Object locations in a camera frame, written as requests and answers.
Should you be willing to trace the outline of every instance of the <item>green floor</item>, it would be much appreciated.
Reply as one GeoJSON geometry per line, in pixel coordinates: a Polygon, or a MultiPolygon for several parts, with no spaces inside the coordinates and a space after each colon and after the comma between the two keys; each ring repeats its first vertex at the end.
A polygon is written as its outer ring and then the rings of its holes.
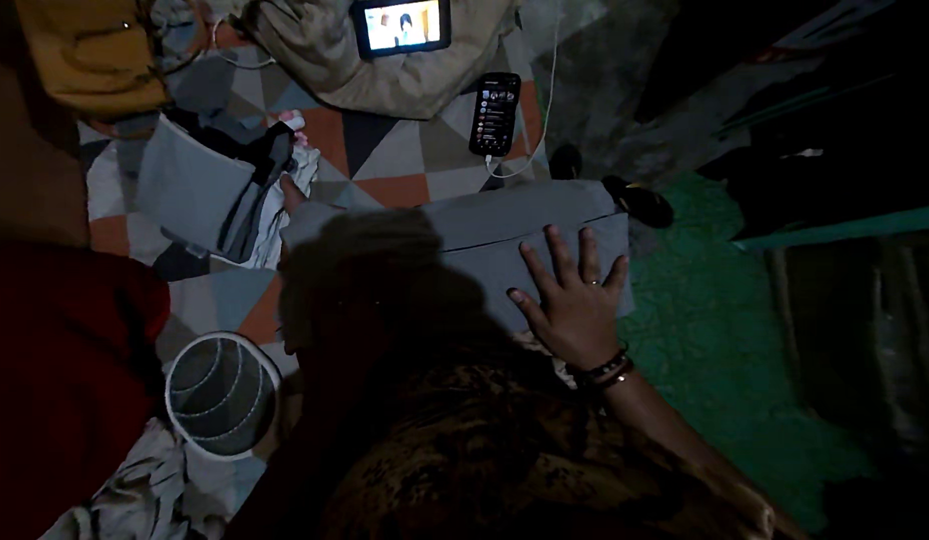
{"type": "Polygon", "coordinates": [[[618,323],[634,360],[714,447],[807,529],[827,523],[826,482],[866,475],[866,455],[798,406],[762,257],[727,241],[741,215],[721,184],[687,174],[664,192],[674,225],[631,262],[637,309],[618,323]]]}

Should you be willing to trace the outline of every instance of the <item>hand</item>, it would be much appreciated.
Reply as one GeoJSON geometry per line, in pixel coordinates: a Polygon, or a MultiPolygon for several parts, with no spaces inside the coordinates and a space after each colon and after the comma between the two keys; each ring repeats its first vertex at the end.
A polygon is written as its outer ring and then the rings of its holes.
{"type": "Polygon", "coordinates": [[[552,354],[587,371],[618,354],[615,312],[628,277],[628,258],[622,255],[615,259],[602,284],[594,230],[585,227],[578,233],[577,266],[558,227],[545,227],[545,237],[557,280],[545,269],[534,248],[524,242],[519,246],[541,294],[541,305],[519,289],[508,289],[507,296],[524,313],[531,331],[552,354]]]}

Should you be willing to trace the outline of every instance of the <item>bracelet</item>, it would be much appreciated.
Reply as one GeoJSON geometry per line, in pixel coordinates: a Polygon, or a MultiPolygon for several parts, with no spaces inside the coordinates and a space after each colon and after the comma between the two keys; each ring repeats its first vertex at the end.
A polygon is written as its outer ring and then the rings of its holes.
{"type": "Polygon", "coordinates": [[[599,384],[595,384],[593,387],[595,390],[606,390],[614,387],[618,383],[624,383],[628,379],[628,375],[632,374],[633,371],[635,371],[635,362],[627,358],[625,365],[619,369],[613,377],[599,384]]]}
{"type": "Polygon", "coordinates": [[[591,381],[594,381],[595,379],[599,379],[604,375],[612,373],[613,371],[615,371],[615,369],[618,369],[618,366],[626,362],[628,357],[625,354],[627,352],[628,352],[628,343],[625,343],[624,348],[622,348],[621,350],[618,350],[618,353],[615,354],[614,358],[612,358],[611,360],[608,360],[607,362],[602,363],[600,366],[594,369],[589,369],[585,371],[584,373],[582,373],[582,375],[590,379],[591,381]]]}

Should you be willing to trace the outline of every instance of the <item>red cloth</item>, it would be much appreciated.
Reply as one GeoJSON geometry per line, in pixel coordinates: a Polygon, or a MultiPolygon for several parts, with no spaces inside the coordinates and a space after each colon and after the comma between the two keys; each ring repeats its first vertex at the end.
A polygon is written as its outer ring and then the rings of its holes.
{"type": "Polygon", "coordinates": [[[0,246],[0,538],[44,534],[121,465],[158,403],[130,360],[169,313],[135,260],[0,246]]]}

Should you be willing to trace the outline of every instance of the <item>charging cable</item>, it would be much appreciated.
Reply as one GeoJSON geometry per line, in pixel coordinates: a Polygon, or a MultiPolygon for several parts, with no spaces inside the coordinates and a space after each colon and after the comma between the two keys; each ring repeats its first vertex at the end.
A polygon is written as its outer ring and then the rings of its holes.
{"type": "MultiPolygon", "coordinates": [[[[216,20],[215,25],[211,27],[211,48],[212,49],[218,49],[218,27],[221,26],[224,20],[225,20],[224,17],[216,20]]],[[[278,62],[274,56],[266,59],[265,61],[261,63],[256,63],[256,64],[241,63],[240,61],[231,59],[227,57],[226,55],[220,55],[220,56],[223,59],[225,59],[229,64],[231,64],[231,66],[234,66],[235,68],[241,68],[241,69],[261,69],[261,68],[265,68],[267,66],[270,66],[278,62]]]]}
{"type": "Polygon", "coordinates": [[[544,144],[544,136],[548,134],[548,118],[551,117],[551,101],[555,99],[555,68],[558,66],[558,30],[562,22],[562,0],[555,0],[556,6],[554,10],[557,12],[557,15],[554,16],[554,49],[551,56],[551,82],[549,84],[550,89],[548,90],[548,107],[544,111],[544,125],[541,128],[541,138],[537,141],[537,146],[534,147],[534,151],[528,155],[528,162],[525,163],[523,167],[512,172],[511,174],[498,175],[495,174],[495,171],[492,170],[492,156],[484,156],[484,168],[487,169],[488,174],[494,178],[511,178],[517,176],[525,171],[528,167],[531,166],[532,160],[539,150],[542,149],[544,144]]]}

